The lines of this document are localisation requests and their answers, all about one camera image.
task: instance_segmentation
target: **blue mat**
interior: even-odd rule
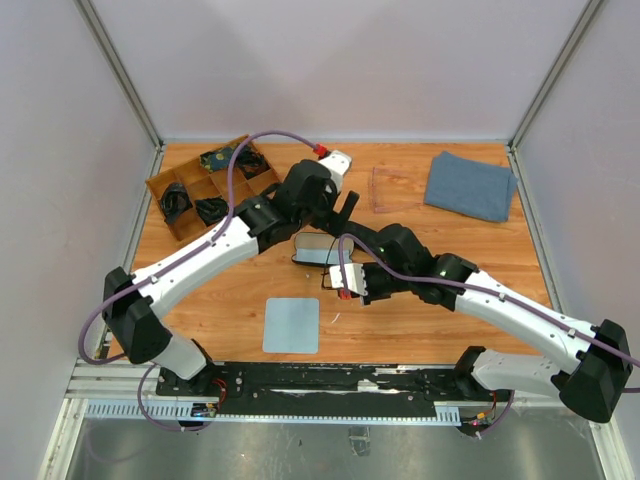
[[[262,350],[318,353],[320,302],[317,298],[270,298],[264,314]]]
[[[506,222],[517,185],[510,168],[442,152],[431,164],[424,203],[489,222]]]

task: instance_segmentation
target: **transparent plastic sheet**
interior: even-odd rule
[[[369,182],[369,199],[374,213],[389,213],[423,205],[426,178],[417,179],[410,172],[373,167]]]

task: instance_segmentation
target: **cable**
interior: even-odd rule
[[[317,154],[321,154],[322,152],[326,152],[326,148],[323,147],[322,145],[310,142],[306,138],[303,138],[303,137],[301,137],[299,135],[296,135],[295,133],[285,132],[283,130],[266,130],[264,132],[259,132],[259,133],[254,133],[253,135],[249,135],[247,138],[245,138],[236,147],[236,149],[233,151],[233,155],[231,155],[231,160],[229,161],[229,167],[227,169],[227,190],[229,192],[229,202],[228,202],[229,203],[229,213],[227,214],[226,217],[224,217],[224,220],[223,220],[222,224],[220,225],[220,228],[211,237],[211,239],[209,240],[210,243],[206,243],[206,242],[203,243],[202,245],[196,247],[195,249],[193,249],[190,252],[186,253],[182,257],[174,260],[172,263],[170,263],[166,267],[160,269],[154,275],[156,278],[163,277],[164,275],[169,273],[174,268],[182,265],[186,261],[188,261],[191,258],[193,258],[196,255],[198,255],[200,252],[206,250],[212,243],[214,243],[216,240],[218,240],[218,238],[220,238],[222,236],[222,234],[229,228],[229,225],[231,224],[231,221],[233,220],[233,211],[234,211],[234,205],[235,205],[235,193],[234,193],[234,189],[233,189],[233,167],[234,167],[234,165],[236,163],[236,159],[238,158],[238,155],[240,154],[240,152],[242,152],[244,147],[246,147],[249,144],[249,142],[251,142],[251,141],[253,141],[253,140],[257,139],[257,138],[267,136],[267,135],[281,135],[281,136],[284,136],[284,137],[293,138],[294,140],[298,140],[299,142],[304,143],[305,145],[309,146],[311,149],[313,149],[314,153],[317,153]],[[126,297],[130,293],[133,293],[133,292],[139,290],[140,288],[149,285],[151,283],[151,279],[152,279],[152,276],[149,276],[149,277],[143,279],[142,281],[136,283],[135,285],[131,285],[130,287],[125,288],[124,290],[116,293],[115,295],[112,295],[111,297],[107,298],[104,302],[102,302],[97,308],[95,308],[89,314],[89,317],[87,318],[87,320],[85,320],[84,324],[82,325],[82,328],[80,329],[80,335],[78,336],[78,353],[80,354],[80,358],[82,358],[82,360],[84,360],[89,365],[106,365],[108,363],[111,363],[111,362],[113,362],[115,360],[118,360],[120,358],[123,358],[125,356],[124,353],[121,353],[121,354],[115,355],[115,356],[110,357],[110,358],[104,358],[104,359],[93,359],[93,358],[91,358],[87,354],[87,352],[86,352],[86,350],[84,348],[84,344],[85,344],[86,337],[87,337],[87,332],[89,331],[89,328],[91,327],[93,322],[97,319],[97,317],[102,312],[104,312],[107,308],[109,308],[111,305],[113,305],[116,301],[120,300],[121,298]]]
[[[543,320],[546,320],[547,322],[551,323],[552,325],[555,325],[556,327],[558,327],[560,330],[564,331],[564,332],[570,332],[572,329],[571,327],[569,327],[568,325],[565,325],[564,323],[562,323],[559,320],[556,320],[555,318],[553,318],[551,315],[548,315],[547,313],[537,309],[536,307],[529,305],[526,302],[523,302],[522,300],[518,299],[518,298],[514,298],[510,295],[504,295],[500,292],[497,292],[495,290],[492,290],[491,288],[487,288],[487,287],[481,287],[479,285],[472,285],[472,284],[468,284],[468,283],[462,283],[462,282],[456,282],[453,280],[446,280],[444,278],[436,278],[436,277],[411,277],[408,275],[403,275],[401,273],[395,272],[394,270],[392,270],[391,268],[389,268],[389,266],[387,266],[382,260],[380,260],[380,258],[378,258],[378,256],[373,253],[373,251],[367,247],[364,242],[362,242],[360,239],[354,237],[353,235],[351,235],[350,233],[345,233],[343,235],[340,236],[340,239],[338,240],[338,258],[340,259],[340,274],[342,275],[342,284],[344,285],[345,290],[348,291],[347,286],[347,271],[345,269],[345,263],[344,263],[344,254],[342,251],[343,245],[344,245],[344,240],[345,238],[350,238],[352,239],[356,244],[358,244],[362,250],[364,250],[365,253],[367,253],[371,258],[373,258],[376,263],[378,265],[380,265],[384,271],[386,271],[389,275],[392,275],[394,277],[396,277],[399,280],[403,280],[405,282],[419,282],[419,283],[433,283],[436,285],[445,285],[447,287],[454,287],[454,288],[462,288],[462,289],[468,289],[468,290],[475,290],[477,292],[481,292],[481,293],[485,293],[487,295],[491,295],[493,297],[500,297],[501,299],[504,299],[508,302],[511,302],[515,305],[517,305],[518,307],[526,310],[529,313],[533,313],[534,315],[540,317]],[[613,348],[609,345],[607,345],[606,343],[596,339],[596,338],[591,338],[587,335],[585,335],[582,332],[579,332],[577,330],[574,330],[572,332],[572,335],[576,336],[577,338],[584,340],[585,342],[588,342],[592,345],[595,345],[598,348],[601,348],[602,350],[605,350],[609,353],[611,353],[612,355],[615,355],[618,358],[621,358],[622,360],[624,360],[625,362],[631,363],[632,365],[639,367],[640,368],[640,360],[636,360],[635,358],[633,358],[631,355],[627,355],[624,352],[621,352],[620,350]],[[634,393],[640,393],[640,388],[637,389],[637,391],[634,390]]]
[[[331,288],[325,286],[324,279],[327,277],[327,267],[329,266],[329,257],[331,256],[331,250],[333,250],[333,246],[336,243],[337,238],[333,239],[331,242],[331,246],[329,247],[329,251],[327,252],[327,258],[324,260],[324,267],[322,268],[322,280],[320,281],[320,289],[321,290],[331,290]]]
[[[204,425],[200,425],[199,427],[173,427],[171,425],[165,425],[164,423],[159,422],[158,420],[153,418],[151,415],[149,415],[149,412],[147,412],[147,409],[145,408],[144,403],[142,403],[142,385],[144,384],[145,380],[147,379],[151,371],[156,367],[157,365],[155,363],[151,365],[147,369],[147,371],[144,372],[144,374],[142,375],[142,378],[140,379],[140,383],[138,384],[136,399],[138,400],[138,407],[140,408],[140,413],[142,413],[142,416],[147,420],[149,420],[149,422],[151,422],[153,425],[155,425],[156,427],[166,432],[199,432],[200,430],[204,430],[205,428],[207,428],[211,422],[207,422]]]
[[[509,401],[505,405],[504,410],[502,410],[502,412],[500,413],[500,416],[496,418],[491,425],[485,428],[482,432],[478,432],[478,435],[480,436],[480,438],[486,437],[488,434],[490,434],[492,431],[498,428],[498,425],[504,422],[504,419],[509,413],[509,410],[511,410],[511,405],[513,405],[513,399],[515,398],[515,396],[516,396],[516,392],[514,390],[511,390],[511,396],[509,397]]]

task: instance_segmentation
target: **blue cloth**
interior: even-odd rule
[[[489,222],[506,222],[517,184],[510,168],[442,152],[431,164],[424,203]]]

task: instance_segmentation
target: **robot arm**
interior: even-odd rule
[[[193,394],[204,391],[212,380],[211,359],[195,341],[164,326],[162,318],[187,294],[228,267],[288,240],[311,225],[336,237],[344,233],[356,236],[391,270],[407,278],[457,282],[457,286],[420,283],[398,279],[378,263],[348,264],[346,288],[361,297],[363,304],[409,291],[425,303],[496,325],[545,355],[505,355],[484,347],[469,347],[454,370],[456,384],[463,393],[523,390],[558,396],[567,407],[592,421],[606,422],[611,418],[632,366],[584,338],[577,338],[575,333],[628,353],[625,332],[619,325],[604,320],[596,327],[554,312],[511,291],[457,255],[431,255],[411,230],[399,224],[376,232],[348,221],[357,194],[349,192],[339,213],[333,208],[350,166],[351,159],[338,151],[318,162],[302,160],[291,168],[282,184],[241,203],[227,230],[215,242],[211,239],[220,227],[132,275],[122,268],[110,272],[105,279],[105,299],[140,285],[103,313],[129,360],[152,361],[188,381]],[[168,266],[177,259],[180,264],[168,271]],[[345,288],[340,267],[331,267],[330,277],[334,288]],[[490,288],[498,293],[491,296],[474,288]],[[521,305],[505,298],[517,299]],[[568,331],[543,320],[536,311],[562,322]]]
[[[370,236],[368,246],[391,268],[406,277],[430,277],[444,284],[398,279],[378,263],[346,265],[347,289],[364,305],[410,291],[432,305],[441,305],[485,320],[533,346],[542,356],[508,355],[484,347],[469,347],[455,370],[463,392],[522,390],[560,398],[571,410],[596,422],[611,418],[632,366],[592,345],[577,332],[629,352],[625,332],[604,320],[600,326],[557,313],[505,287],[473,263],[450,253],[432,256],[413,232],[399,224]],[[343,289],[339,266],[329,269],[333,288]],[[457,282],[456,287],[446,281]],[[489,295],[479,290],[492,290]],[[516,305],[507,299],[515,299]],[[566,330],[537,312],[564,324]]]
[[[217,226],[173,255],[127,275],[122,268],[105,279],[104,297],[150,282],[113,303],[103,316],[132,363],[153,361],[184,380],[194,392],[209,383],[205,352],[162,324],[162,318],[187,294],[227,268],[286,241],[306,225],[327,231],[344,228],[358,195],[350,192],[340,211],[333,211],[351,158],[333,151],[322,160],[302,160],[284,182],[240,204],[228,228],[215,242]],[[166,272],[168,265],[182,263]]]

